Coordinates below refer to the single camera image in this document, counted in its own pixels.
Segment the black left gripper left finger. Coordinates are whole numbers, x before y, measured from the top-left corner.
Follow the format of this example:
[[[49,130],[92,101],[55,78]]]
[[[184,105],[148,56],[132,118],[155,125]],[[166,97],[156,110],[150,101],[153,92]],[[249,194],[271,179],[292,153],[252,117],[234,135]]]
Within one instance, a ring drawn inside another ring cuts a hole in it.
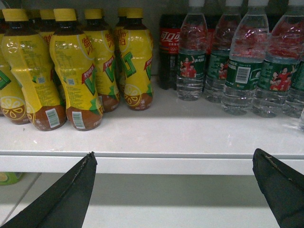
[[[3,228],[81,228],[91,199],[97,161],[87,154]]]

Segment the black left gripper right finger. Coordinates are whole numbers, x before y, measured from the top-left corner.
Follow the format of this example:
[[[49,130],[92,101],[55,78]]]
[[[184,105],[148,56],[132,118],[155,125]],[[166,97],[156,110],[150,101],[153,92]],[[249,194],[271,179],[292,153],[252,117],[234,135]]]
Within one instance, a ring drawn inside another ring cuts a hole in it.
[[[279,227],[304,226],[304,176],[267,152],[256,149],[253,172]]]

